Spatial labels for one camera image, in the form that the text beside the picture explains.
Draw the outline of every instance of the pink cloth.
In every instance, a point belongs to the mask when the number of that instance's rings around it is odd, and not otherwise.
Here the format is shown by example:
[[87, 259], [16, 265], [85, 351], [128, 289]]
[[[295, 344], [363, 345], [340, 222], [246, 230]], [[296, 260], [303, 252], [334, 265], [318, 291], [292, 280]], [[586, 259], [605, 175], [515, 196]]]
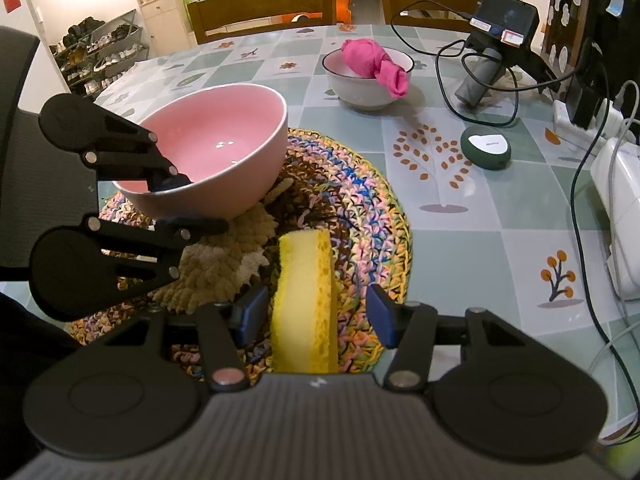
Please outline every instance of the pink cloth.
[[373, 40], [345, 40], [341, 48], [344, 62], [361, 77], [375, 77], [392, 97], [404, 97], [409, 82], [404, 69], [396, 65], [389, 54]]

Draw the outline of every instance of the black cable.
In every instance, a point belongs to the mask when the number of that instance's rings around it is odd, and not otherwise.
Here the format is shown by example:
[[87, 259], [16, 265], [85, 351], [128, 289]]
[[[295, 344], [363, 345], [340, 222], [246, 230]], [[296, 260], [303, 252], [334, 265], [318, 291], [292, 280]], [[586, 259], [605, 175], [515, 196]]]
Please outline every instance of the black cable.
[[[442, 7], [445, 10], [449, 10], [450, 12], [453, 12], [457, 15], [459, 15], [461, 18], [466, 19], [467, 21], [470, 20], [472, 18], [472, 15], [469, 14], [468, 12], [458, 12], [456, 10], [451, 9], [450, 7], [444, 6], [441, 3], [438, 3], [434, 0], [416, 0], [415, 2], [407, 5], [404, 9], [400, 9], [398, 10], [398, 12], [396, 12], [391, 20], [389, 21], [389, 25], [391, 26], [391, 29], [393, 30], [394, 34], [398, 37], [398, 39], [400, 41], [402, 41], [406, 46], [408, 46], [410, 49], [412, 49], [413, 51], [417, 52], [418, 54], [425, 54], [426, 56], [435, 56], [435, 67], [436, 67], [436, 78], [438, 79], [438, 85], [440, 86], [440, 92], [442, 92], [442, 97], [444, 99], [445, 104], [447, 105], [447, 108], [451, 111], [451, 113], [453, 113], [456, 117], [462, 119], [463, 121], [466, 121], [468, 123], [472, 123], [472, 124], [481, 124], [482, 126], [493, 126], [494, 128], [504, 128], [506, 126], [510, 126], [511, 123], [513, 123], [513, 121], [516, 119], [516, 115], [518, 113], [518, 105], [520, 104], [520, 98], [518, 95], [518, 91], [516, 91], [516, 99], [515, 99], [515, 103], [514, 103], [514, 107], [513, 107], [513, 114], [511, 115], [511, 118], [509, 118], [508, 121], [504, 121], [501, 123], [491, 123], [489, 121], [481, 121], [479, 119], [473, 118], [473, 117], [466, 117], [463, 114], [459, 113], [451, 104], [451, 102], [449, 101], [449, 98], [447, 97], [447, 93], [444, 89], [444, 85], [442, 83], [442, 77], [440, 76], [440, 58], [441, 57], [450, 57], [450, 58], [455, 58], [460, 56], [460, 54], [462, 54], [464, 52], [465, 49], [465, 40], [456, 40], [456, 41], [452, 41], [451, 43], [443, 46], [439, 51], [437, 51], [437, 53], [433, 53], [433, 52], [427, 52], [426, 50], [420, 50], [419, 48], [414, 47], [412, 44], [409, 44], [402, 36], [400, 36], [400, 34], [398, 33], [398, 31], [396, 30], [396, 27], [394, 25], [394, 20], [402, 13], [405, 12], [406, 10], [408, 10], [410, 7], [415, 6], [416, 4], [419, 4], [421, 2], [429, 2], [431, 4], [435, 4], [438, 5], [440, 7]], [[463, 46], [460, 48], [459, 52], [456, 54], [443, 54], [443, 52], [449, 48], [451, 48], [452, 46], [455, 46], [459, 43], [463, 43]], [[518, 81], [516, 79], [516, 75], [513, 72], [513, 70], [510, 67], [507, 67], [507, 70], [509, 70], [511, 77], [513, 78], [513, 85], [514, 88], [517, 89], [518, 88]]]
[[[409, 10], [410, 7], [413, 7], [414, 5], [417, 5], [421, 2], [429, 2], [430, 4], [435, 4], [439, 7], [442, 7], [445, 10], [448, 10], [449, 12], [453, 12], [454, 14], [457, 14], [458, 16], [460, 16], [460, 18], [464, 18], [465, 20], [469, 21], [473, 16], [471, 14], [469, 14], [468, 12], [458, 12], [457, 10], [453, 10], [450, 7], [447, 7], [443, 4], [440, 4], [438, 2], [435, 2], [433, 0], [415, 0], [412, 4], [407, 5], [404, 9], [400, 9], [398, 10], [398, 12], [396, 12], [392, 17], [391, 20], [389, 21], [389, 25], [391, 26], [391, 30], [394, 32], [394, 34], [398, 37], [398, 39], [400, 41], [402, 41], [406, 46], [408, 46], [410, 49], [415, 50], [418, 54], [425, 54], [427, 56], [437, 56], [438, 54], [435, 54], [433, 52], [427, 52], [426, 50], [420, 50], [419, 48], [415, 48], [413, 45], [407, 43], [404, 38], [402, 36], [400, 36], [400, 34], [398, 33], [398, 31], [396, 30], [396, 26], [394, 25], [394, 19], [396, 19], [398, 16], [400, 16], [400, 14], [402, 14], [403, 12], [405, 12], [406, 10]], [[463, 46], [460, 49], [460, 52], [457, 54], [443, 54], [441, 57], [458, 57], [460, 54], [462, 54], [462, 52], [464, 51], [465, 47]]]
[[[493, 126], [494, 128], [504, 128], [506, 126], [509, 126], [511, 123], [513, 123], [513, 121], [516, 120], [516, 115], [518, 114], [518, 105], [520, 104], [520, 94], [518, 92], [516, 92], [516, 99], [513, 105], [513, 114], [511, 114], [511, 117], [504, 122], [501, 123], [491, 123], [489, 121], [481, 121], [480, 119], [476, 119], [473, 117], [466, 117], [463, 114], [461, 114], [459, 111], [457, 111], [453, 105], [451, 104], [451, 102], [449, 101], [449, 98], [447, 97], [447, 92], [444, 88], [444, 85], [442, 83], [442, 76], [440, 75], [440, 53], [443, 52], [444, 50], [447, 50], [448, 48], [451, 48], [452, 46], [456, 45], [457, 43], [459, 43], [460, 41], [465, 41], [465, 40], [456, 40], [453, 41], [452, 43], [449, 43], [445, 46], [443, 46], [438, 53], [436, 54], [436, 60], [435, 60], [435, 65], [436, 65], [436, 78], [438, 79], [438, 85], [440, 85], [440, 92], [442, 93], [442, 97], [444, 99], [445, 104], [447, 105], [447, 108], [451, 111], [451, 113], [453, 113], [456, 117], [462, 119], [463, 121], [466, 121], [468, 123], [472, 123], [472, 124], [481, 124], [482, 126]], [[514, 71], [510, 68], [507, 67], [507, 70], [510, 72], [511, 77], [513, 78], [513, 84], [514, 87], [517, 89], [518, 88], [518, 81], [516, 79], [516, 75], [514, 73]]]
[[[476, 53], [476, 52], [469, 52], [465, 55], [462, 56], [462, 66], [464, 67], [466, 73], [469, 75], [469, 77], [471, 77], [471, 79], [473, 81], [475, 81], [476, 83], [478, 83], [479, 85], [483, 86], [484, 88], [487, 88], [488, 90], [494, 90], [494, 91], [500, 91], [500, 92], [514, 92], [515, 93], [515, 103], [514, 103], [514, 109], [513, 109], [513, 114], [511, 115], [511, 118], [504, 122], [504, 123], [489, 123], [487, 121], [480, 121], [477, 120], [475, 118], [468, 118], [465, 117], [464, 115], [460, 114], [451, 104], [451, 102], [449, 101], [449, 98], [447, 97], [447, 93], [445, 91], [444, 85], [442, 83], [442, 76], [440, 75], [440, 58], [441, 57], [458, 57], [460, 56], [460, 54], [462, 54], [463, 50], [464, 50], [464, 46], [460, 49], [460, 52], [455, 54], [455, 55], [448, 55], [445, 56], [442, 53], [447, 50], [448, 48], [451, 48], [452, 46], [455, 46], [459, 43], [465, 43], [465, 40], [456, 40], [453, 41], [445, 46], [443, 46], [438, 52], [437, 54], [433, 54], [431, 52], [425, 52], [423, 50], [419, 50], [418, 48], [415, 48], [413, 45], [410, 45], [409, 43], [407, 43], [404, 38], [402, 38], [402, 36], [400, 36], [400, 34], [398, 33], [398, 31], [396, 31], [396, 28], [393, 25], [393, 20], [400, 15], [401, 12], [404, 12], [405, 10], [409, 9], [409, 7], [413, 7], [415, 4], [418, 4], [420, 2], [430, 2], [436, 5], [439, 5], [441, 7], [443, 7], [444, 9], [450, 10], [451, 12], [455, 12], [456, 14], [458, 14], [459, 16], [462, 16], [463, 18], [466, 18], [466, 16], [463, 16], [462, 14], [460, 14], [459, 12], [453, 10], [453, 9], [449, 9], [449, 7], [443, 6], [442, 4], [439, 4], [438, 2], [434, 2], [433, 0], [417, 0], [416, 2], [409, 4], [408, 6], [406, 6], [404, 9], [401, 9], [400, 11], [398, 11], [391, 19], [390, 21], [390, 25], [391, 25], [391, 29], [393, 30], [394, 34], [406, 45], [408, 46], [410, 49], [418, 52], [419, 54], [426, 54], [427, 56], [435, 56], [435, 68], [436, 68], [436, 78], [438, 79], [438, 85], [440, 86], [440, 91], [442, 92], [442, 97], [445, 101], [445, 104], [447, 105], [447, 107], [449, 108], [449, 110], [458, 118], [462, 119], [463, 121], [467, 121], [473, 124], [482, 124], [484, 126], [497, 126], [497, 127], [504, 127], [504, 126], [508, 126], [509, 124], [513, 123], [513, 121], [516, 118], [516, 115], [518, 113], [518, 104], [519, 104], [519, 95], [520, 92], [523, 91], [527, 91], [527, 90], [536, 90], [536, 89], [540, 89], [540, 88], [546, 88], [547, 86], [557, 83], [557, 82], [562, 82], [565, 81], [569, 78], [571, 78], [572, 76], [575, 75], [575, 73], [577, 73], [579, 70], [582, 69], [582, 66], [585, 64], [586, 59], [588, 58], [588, 55], [586, 54], [586, 51], [589, 50], [588, 48], [584, 49], [582, 51], [582, 55], [580, 56], [580, 59], [578, 60], [578, 63], [576, 64], [576, 67], [569, 72], [568, 74], [563, 75], [562, 77], [556, 78], [552, 81], [546, 81], [544, 83], [539, 83], [536, 85], [530, 85], [530, 86], [525, 86], [525, 87], [518, 87], [518, 81], [516, 79], [515, 73], [513, 72], [513, 70], [510, 67], [507, 67], [507, 69], [509, 70], [509, 72], [511, 73], [511, 77], [513, 78], [513, 85], [514, 88], [501, 88], [501, 87], [497, 87], [497, 86], [492, 86], [492, 85], [487, 85], [486, 83], [484, 83], [483, 81], [480, 81], [471, 71], [471, 69], [466, 65], [465, 63], [465, 59], [469, 56], [476, 56], [476, 57], [484, 57], [486, 59], [490, 59], [490, 60], [494, 60], [494, 58], [487, 56], [486, 54], [480, 54], [480, 53]], [[585, 259], [584, 259], [584, 248], [582, 247], [582, 239], [580, 238], [580, 229], [578, 227], [578, 221], [576, 218], [576, 214], [575, 214], [575, 186], [577, 184], [578, 181], [578, 176], [580, 175], [580, 172], [582, 171], [582, 168], [584, 167], [587, 159], [589, 158], [589, 156], [591, 155], [591, 152], [593, 151], [593, 148], [596, 145], [596, 142], [598, 142], [598, 139], [600, 138], [602, 131], [604, 129], [604, 126], [607, 122], [607, 118], [609, 116], [609, 105], [611, 102], [610, 96], [609, 96], [609, 79], [607, 76], [607, 70], [606, 67], [604, 66], [604, 64], [600, 61], [599, 65], [598, 65], [601, 69], [602, 69], [602, 75], [604, 76], [604, 81], [605, 81], [605, 91], [606, 91], [606, 102], [607, 102], [607, 108], [605, 110], [605, 114], [604, 114], [604, 118], [602, 120], [602, 123], [600, 124], [600, 127], [598, 128], [598, 132], [596, 133], [596, 136], [593, 138], [593, 141], [591, 141], [591, 144], [589, 146], [589, 148], [587, 149], [587, 151], [585, 152], [582, 160], [580, 161], [580, 164], [578, 165], [578, 168], [575, 171], [574, 174], [574, 178], [572, 179], [571, 182], [571, 191], [570, 191], [570, 195], [569, 195], [569, 206], [571, 209], [571, 220], [572, 220], [572, 224], [574, 226], [574, 233], [575, 233], [575, 238], [576, 238], [576, 243], [578, 245], [578, 256], [580, 259], [580, 273], [582, 275], [582, 281], [584, 283], [584, 295], [585, 295], [585, 299], [586, 299], [586, 303], [587, 303], [587, 308], [589, 310], [589, 314], [591, 316], [591, 320], [594, 324], [594, 326], [596, 327], [596, 330], [598, 332], [598, 334], [600, 335], [601, 339], [604, 341], [605, 344], [609, 344], [610, 343], [610, 339], [607, 336], [606, 332], [604, 332], [604, 329], [602, 327], [602, 325], [600, 324], [600, 321], [598, 320], [598, 316], [595, 313], [595, 310], [593, 308], [593, 303], [591, 301], [591, 294], [589, 291], [589, 284], [588, 284], [588, 280], [587, 280], [587, 269], [586, 269], [586, 263], [585, 263]], [[640, 433], [634, 434], [637, 430], [638, 427], [640, 427], [640, 399], [638, 397], [638, 391], [636, 390], [636, 387], [634, 386], [634, 382], [633, 379], [631, 378], [631, 375], [629, 374], [629, 370], [626, 368], [625, 362], [622, 360], [622, 357], [620, 357], [620, 354], [618, 352], [618, 350], [616, 350], [614, 348], [613, 345], [611, 345], [609, 347], [611, 353], [613, 354], [614, 359], [616, 360], [616, 363], [618, 364], [618, 366], [620, 366], [620, 369], [622, 370], [622, 373], [625, 376], [626, 382], [629, 385], [629, 389], [631, 389], [631, 393], [632, 396], [634, 398], [634, 403], [636, 405], [636, 411], [638, 412], [638, 416], [636, 417], [636, 423], [634, 424], [634, 427], [630, 433], [630, 437], [627, 440], [623, 440], [622, 442], [620, 442], [620, 444], [626, 444], [627, 442], [631, 442], [633, 440], [635, 440], [638, 436], [640, 436]]]
[[473, 79], [476, 83], [478, 83], [480, 86], [483, 86], [487, 90], [495, 90], [495, 91], [500, 91], [500, 92], [516, 92], [516, 94], [518, 94], [518, 92], [525, 92], [527, 90], [539, 90], [540, 88], [546, 88], [549, 85], [553, 85], [555, 83], [561, 83], [562, 81], [566, 81], [567, 79], [573, 77], [576, 73], [578, 73], [578, 72], [580, 72], [580, 70], [582, 70], [582, 66], [586, 63], [586, 60], [589, 58], [588, 54], [586, 54], [587, 50], [588, 50], [588, 48], [585, 48], [582, 51], [582, 55], [578, 59], [578, 63], [576, 63], [575, 68], [573, 70], [571, 70], [571, 72], [569, 72], [568, 74], [564, 74], [563, 76], [558, 77], [556, 79], [552, 79], [551, 81], [545, 81], [543, 83], [538, 83], [538, 84], [535, 84], [535, 85], [521, 86], [520, 88], [503, 88], [503, 87], [500, 87], [500, 86], [488, 85], [487, 83], [485, 83], [483, 81], [480, 81], [476, 77], [476, 75], [473, 73], [473, 71], [466, 65], [465, 59], [467, 57], [470, 57], [470, 56], [476, 56], [476, 57], [484, 57], [484, 58], [491, 59], [491, 60], [495, 61], [495, 59], [493, 57], [488, 56], [487, 54], [481, 54], [479, 52], [467, 52], [464, 56], [462, 56], [462, 59], [460, 60], [460, 63], [462, 63], [462, 67], [465, 69], [467, 75], [471, 79]]
[[[600, 127], [598, 128], [598, 132], [596, 133], [595, 137], [593, 137], [591, 144], [589, 145], [587, 151], [584, 153], [584, 156], [580, 161], [580, 164], [578, 164], [578, 169], [575, 170], [574, 179], [571, 182], [571, 191], [569, 193], [569, 206], [571, 208], [571, 222], [574, 226], [575, 241], [578, 245], [578, 256], [580, 259], [580, 273], [582, 275], [582, 282], [584, 284], [584, 297], [587, 302], [587, 308], [589, 310], [589, 315], [591, 316], [591, 320], [593, 321], [593, 324], [596, 327], [598, 334], [600, 335], [600, 338], [604, 341], [605, 345], [608, 345], [610, 343], [610, 339], [607, 336], [606, 332], [604, 332], [604, 329], [600, 324], [600, 321], [598, 320], [598, 316], [596, 315], [595, 310], [593, 309], [593, 303], [591, 302], [591, 294], [589, 292], [589, 283], [587, 282], [587, 268], [584, 260], [584, 249], [582, 248], [582, 239], [580, 238], [580, 229], [578, 228], [578, 221], [575, 215], [575, 186], [576, 186], [576, 183], [578, 182], [578, 176], [580, 175], [582, 168], [587, 162], [587, 159], [591, 155], [591, 152], [593, 151], [593, 148], [596, 145], [596, 142], [598, 142], [598, 140], [600, 139], [600, 136], [604, 129], [604, 125], [606, 124], [607, 118], [609, 116], [609, 105], [611, 103], [611, 99], [609, 97], [609, 79], [607, 77], [607, 70], [604, 66], [604, 63], [600, 61], [598, 66], [601, 67], [602, 75], [604, 76], [605, 95], [606, 95], [605, 99], [607, 102], [607, 108], [605, 109], [604, 118], [602, 120], [602, 123], [600, 124]], [[618, 363], [618, 366], [620, 366], [620, 369], [622, 370], [622, 373], [625, 376], [626, 382], [628, 383], [629, 388], [631, 389], [631, 394], [636, 404], [636, 410], [638, 410], [636, 423], [634, 424], [634, 427], [631, 431], [631, 434], [633, 434], [636, 430], [638, 430], [638, 427], [640, 426], [640, 399], [638, 398], [638, 392], [636, 391], [633, 379], [629, 374], [629, 370], [626, 368], [625, 362], [622, 360], [622, 357], [620, 357], [618, 350], [616, 350], [613, 345], [611, 345], [609, 349], [611, 350], [613, 357], [615, 358], [616, 362]]]

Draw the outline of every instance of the colorful woven mat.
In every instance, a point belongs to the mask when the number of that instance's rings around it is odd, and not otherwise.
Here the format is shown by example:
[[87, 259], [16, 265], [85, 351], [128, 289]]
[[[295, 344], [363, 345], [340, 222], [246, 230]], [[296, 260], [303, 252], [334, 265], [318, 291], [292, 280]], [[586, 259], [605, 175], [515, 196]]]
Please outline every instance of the colorful woven mat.
[[[370, 162], [333, 139], [306, 130], [289, 131], [287, 159], [275, 187], [289, 186], [265, 209], [277, 222], [276, 236], [264, 246], [268, 266], [260, 280], [276, 289], [280, 272], [278, 238], [292, 230], [327, 228], [331, 233], [338, 293], [338, 358], [343, 372], [370, 370], [382, 345], [369, 325], [364, 307], [366, 286], [379, 283], [396, 301], [403, 301], [411, 265], [408, 222], [384, 177]], [[101, 218], [147, 227], [152, 221], [120, 193], [108, 201]], [[87, 343], [153, 304], [153, 293], [78, 320], [69, 332]], [[268, 323], [251, 347], [239, 351], [254, 380], [270, 370]], [[201, 376], [200, 354], [193, 345], [172, 347], [172, 360], [187, 373]]]

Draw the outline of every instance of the pink bowl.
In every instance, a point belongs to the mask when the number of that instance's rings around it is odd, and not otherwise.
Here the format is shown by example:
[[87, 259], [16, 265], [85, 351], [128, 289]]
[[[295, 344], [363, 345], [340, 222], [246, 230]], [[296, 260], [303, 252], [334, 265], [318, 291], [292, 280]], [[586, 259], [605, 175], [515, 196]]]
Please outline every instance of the pink bowl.
[[141, 122], [193, 184], [148, 192], [146, 182], [116, 182], [151, 218], [242, 214], [271, 189], [287, 153], [287, 104], [266, 86], [229, 84], [189, 94]]

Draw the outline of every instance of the bowl rim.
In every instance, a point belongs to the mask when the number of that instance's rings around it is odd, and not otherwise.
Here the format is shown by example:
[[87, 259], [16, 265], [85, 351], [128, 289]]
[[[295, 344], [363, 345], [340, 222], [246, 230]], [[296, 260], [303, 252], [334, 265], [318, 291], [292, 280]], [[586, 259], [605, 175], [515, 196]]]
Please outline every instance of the bowl rim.
[[245, 155], [243, 158], [241, 158], [240, 160], [238, 160], [237, 164], [234, 164], [232, 166], [229, 166], [228, 168], [225, 168], [222, 171], [219, 171], [213, 175], [208, 176], [207, 178], [203, 178], [202, 180], [199, 180], [197, 182], [192, 182], [191, 184], [185, 184], [184, 186], [180, 186], [180, 187], [175, 187], [173, 189], [164, 189], [162, 191], [132, 191], [129, 189], [124, 189], [119, 183], [118, 181], [114, 180], [113, 181], [113, 185], [118, 189], [118, 191], [123, 191], [129, 194], [133, 194], [133, 195], [145, 195], [145, 196], [165, 196], [165, 195], [170, 195], [173, 194], [177, 191], [180, 190], [184, 190], [184, 189], [193, 189], [197, 186], [201, 186], [203, 184], [205, 184], [206, 182], [209, 182], [211, 179], [213, 178], [217, 178], [219, 176], [222, 176], [226, 173], [229, 173], [231, 171], [233, 171], [235, 168], [238, 168], [241, 164], [244, 164], [246, 161], [248, 161], [249, 159], [252, 158], [252, 156], [254, 156], [256, 153], [258, 153], [265, 145], [267, 145], [268, 142], [271, 142], [271, 140], [279, 133], [279, 131], [282, 129], [282, 125], [285, 123], [285, 121], [287, 120], [287, 117], [289, 116], [289, 108], [287, 107], [287, 102], [284, 99], [284, 97], [282, 96], [282, 94], [280, 94], [280, 92], [278, 92], [277, 90], [274, 90], [273, 88], [270, 88], [268, 86], [265, 85], [260, 85], [260, 84], [256, 84], [256, 83], [227, 83], [227, 84], [223, 84], [223, 85], [215, 85], [215, 86], [210, 86], [208, 88], [202, 88], [200, 90], [196, 90], [195, 92], [191, 92], [190, 94], [187, 95], [183, 95], [179, 98], [177, 98], [175, 101], [171, 101], [170, 103], [167, 103], [163, 106], [161, 106], [160, 108], [158, 108], [158, 110], [154, 110], [153, 112], [149, 113], [148, 115], [146, 115], [144, 118], [138, 120], [138, 123], [140, 125], [142, 125], [142, 123], [144, 121], [146, 121], [149, 117], [151, 117], [152, 115], [157, 114], [158, 112], [164, 110], [165, 108], [177, 103], [178, 101], [181, 101], [183, 99], [186, 99], [187, 97], [191, 97], [195, 94], [199, 94], [201, 92], [209, 92], [215, 89], [219, 89], [219, 88], [224, 88], [227, 86], [257, 86], [260, 88], [264, 88], [269, 90], [270, 92], [273, 92], [274, 94], [276, 94], [277, 97], [279, 97], [280, 101], [282, 102], [282, 107], [284, 109], [284, 113], [282, 114], [282, 118], [280, 119], [280, 122], [278, 123], [278, 126], [276, 127], [276, 129], [273, 131], [273, 133], [267, 137], [267, 139], [260, 145], [258, 146], [255, 150], [253, 150], [251, 153]]
[[[406, 52], [403, 52], [402, 50], [398, 50], [396, 48], [391, 48], [389, 46], [384, 46], [384, 45], [380, 45], [382, 48], [384, 48], [385, 50], [393, 50], [394, 52], [399, 52], [400, 54], [404, 54], [405, 56], [407, 56], [410, 60], [411, 60], [411, 68], [409, 70], [405, 70], [406, 73], [411, 72], [411, 70], [414, 69], [415, 67], [415, 59], [411, 56], [409, 56]], [[329, 70], [326, 65], [324, 64], [324, 62], [326, 61], [327, 57], [329, 57], [331, 54], [333, 54], [334, 52], [337, 52], [338, 50], [342, 50], [341, 48], [336, 48], [335, 50], [332, 50], [331, 52], [329, 52], [328, 54], [324, 54], [324, 57], [322, 58], [322, 68], [324, 68], [327, 72], [332, 73], [333, 75], [337, 75], [338, 77], [347, 77], [349, 79], [375, 79], [375, 77], [361, 77], [361, 76], [354, 76], [354, 75], [344, 75], [344, 74], [338, 74], [337, 72], [334, 72], [333, 70]]]

